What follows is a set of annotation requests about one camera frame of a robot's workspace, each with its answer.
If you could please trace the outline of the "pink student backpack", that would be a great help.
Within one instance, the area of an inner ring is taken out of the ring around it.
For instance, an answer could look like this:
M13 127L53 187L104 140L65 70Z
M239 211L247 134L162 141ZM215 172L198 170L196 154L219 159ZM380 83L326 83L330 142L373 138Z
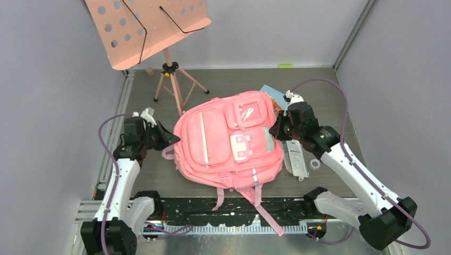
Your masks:
M179 141L163 150L188 180L217 190L216 209L225 190L246 198L279 235L282 227L263 208L262 186L282 170L284 151L270 133L276 116L264 91L214 98L181 115L173 128Z

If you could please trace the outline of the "yellow treehouse paperback book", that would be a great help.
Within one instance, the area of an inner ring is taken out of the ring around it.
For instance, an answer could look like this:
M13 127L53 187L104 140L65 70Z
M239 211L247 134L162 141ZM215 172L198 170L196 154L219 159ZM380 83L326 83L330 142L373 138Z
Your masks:
M272 101L273 110L274 110L276 115L278 114L279 111L284 111L285 110L281 105L279 105L277 103L277 101L274 98L271 98L271 101Z

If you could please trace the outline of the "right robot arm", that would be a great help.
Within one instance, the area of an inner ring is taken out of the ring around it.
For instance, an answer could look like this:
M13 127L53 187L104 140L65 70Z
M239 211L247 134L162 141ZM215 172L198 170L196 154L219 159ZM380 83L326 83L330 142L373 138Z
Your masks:
M417 204L400 198L385 187L342 143L340 134L321 126L306 102L294 103L278 112L269 133L279 141L297 140L320 162L332 169L354 192L359 201L350 201L318 186L303 196L304 213L311 218L330 215L358 229L365 241L377 250L385 249L409 231Z

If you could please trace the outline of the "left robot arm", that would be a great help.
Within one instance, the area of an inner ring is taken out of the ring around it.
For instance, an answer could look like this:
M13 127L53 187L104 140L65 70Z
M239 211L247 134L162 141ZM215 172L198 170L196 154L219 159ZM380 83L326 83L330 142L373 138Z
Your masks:
M105 150L113 171L101 205L93 219L81 225L87 254L135 254L146 219L159 219L163 213L162 204L153 197L130 203L131 191L147 152L163 151L180 139L147 114L125 115L123 130L114 151Z

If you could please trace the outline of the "white packaged toothbrush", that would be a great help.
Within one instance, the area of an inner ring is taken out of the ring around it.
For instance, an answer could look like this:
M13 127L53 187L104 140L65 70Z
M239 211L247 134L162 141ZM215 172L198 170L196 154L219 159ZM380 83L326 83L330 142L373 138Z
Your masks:
M285 153L283 161L286 170L300 182L305 178L308 178L309 173L303 154L303 148L299 141L283 141L282 146Z

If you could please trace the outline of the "light blue thin notebook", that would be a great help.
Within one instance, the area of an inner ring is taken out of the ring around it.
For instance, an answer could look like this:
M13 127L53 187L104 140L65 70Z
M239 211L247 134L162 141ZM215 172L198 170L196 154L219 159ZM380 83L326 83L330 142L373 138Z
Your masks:
M280 92L266 84L264 84L261 87L260 91L266 92L279 105L287 103L284 99L284 96L285 96L284 92Z

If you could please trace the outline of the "clear tape roll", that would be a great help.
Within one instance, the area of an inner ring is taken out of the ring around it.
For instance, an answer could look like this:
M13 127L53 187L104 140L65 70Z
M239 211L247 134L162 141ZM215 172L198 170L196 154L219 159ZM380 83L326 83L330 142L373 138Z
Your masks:
M310 166L310 169L312 169L312 170L318 170L318 169L320 169L321 168L321 161L320 160L318 160L318 159L311 159L310 161L309 161L309 166Z

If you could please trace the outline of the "small wooden block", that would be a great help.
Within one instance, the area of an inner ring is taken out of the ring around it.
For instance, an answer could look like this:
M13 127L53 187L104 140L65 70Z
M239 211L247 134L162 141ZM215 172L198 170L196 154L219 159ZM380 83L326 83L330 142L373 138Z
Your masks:
M151 77L154 75L154 70L152 68L147 68L146 73Z

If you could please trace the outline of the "pink music stand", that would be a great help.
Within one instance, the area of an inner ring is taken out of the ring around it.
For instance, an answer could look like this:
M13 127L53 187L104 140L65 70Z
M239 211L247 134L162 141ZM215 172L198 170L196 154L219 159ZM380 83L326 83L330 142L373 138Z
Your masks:
M170 91L179 114L187 100L182 98L176 71L192 80L206 94L209 90L171 60L169 47L196 31L205 29L208 18L206 1L86 1L111 67L130 69L162 52L165 57L163 80L169 77Z

